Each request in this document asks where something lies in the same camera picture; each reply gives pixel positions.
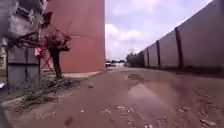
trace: rubble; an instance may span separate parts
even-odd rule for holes
[[[200,121],[201,121],[201,123],[206,124],[208,126],[216,126],[217,125],[217,123],[215,123],[213,121],[208,121],[208,120],[204,120],[204,119],[201,119]]]

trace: concrete wall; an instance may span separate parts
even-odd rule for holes
[[[214,0],[178,27],[185,66],[224,64],[224,6]]]
[[[144,54],[144,64],[145,64],[145,67],[149,67],[148,65],[148,53],[147,53],[147,48],[143,51],[143,54]]]
[[[178,67],[178,50],[175,32],[172,31],[159,40],[161,67]]]
[[[149,47],[149,66],[150,67],[158,67],[158,52],[156,43],[152,44]]]
[[[62,71],[104,70],[104,0],[52,0],[47,11],[53,12],[53,25],[72,37],[70,51],[60,56]]]
[[[224,66],[224,2],[214,0],[159,40],[161,67]],[[158,67],[158,48],[149,46],[150,66]]]

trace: cloud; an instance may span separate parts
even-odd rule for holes
[[[124,59],[190,18],[212,0],[107,0],[107,58]]]
[[[127,53],[139,52],[144,47],[144,37],[138,30],[122,31],[113,24],[106,24],[105,33],[108,58],[124,59]]]
[[[112,10],[112,14],[114,16],[118,16],[141,10],[152,13],[158,3],[159,0],[130,0],[129,2],[125,1],[123,3],[121,2],[121,4],[116,5]]]

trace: dirt road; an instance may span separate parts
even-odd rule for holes
[[[224,79],[113,69],[62,92],[15,128],[223,128]]]

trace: red brick wall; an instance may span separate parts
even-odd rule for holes
[[[63,72],[105,69],[104,0],[51,0],[52,24],[72,37],[60,56]]]

